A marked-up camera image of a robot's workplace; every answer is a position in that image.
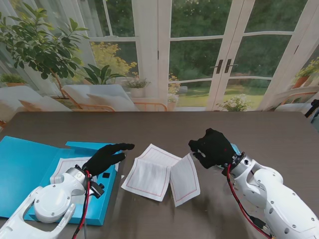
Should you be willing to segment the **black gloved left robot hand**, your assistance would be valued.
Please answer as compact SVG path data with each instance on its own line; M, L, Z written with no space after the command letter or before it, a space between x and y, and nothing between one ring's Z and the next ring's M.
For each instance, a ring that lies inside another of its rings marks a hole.
M126 158L124 151L134 149L130 143L108 144L100 148L83 166L83 171L88 171L92 177L105 172L110 166Z

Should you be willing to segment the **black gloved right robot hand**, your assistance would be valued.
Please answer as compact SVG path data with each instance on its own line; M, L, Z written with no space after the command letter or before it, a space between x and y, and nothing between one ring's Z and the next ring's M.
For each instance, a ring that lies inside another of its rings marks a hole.
M231 164L233 157L237 155L223 133L211 128L206 130L204 137L190 140L188 145L193 156L206 169L215 165Z

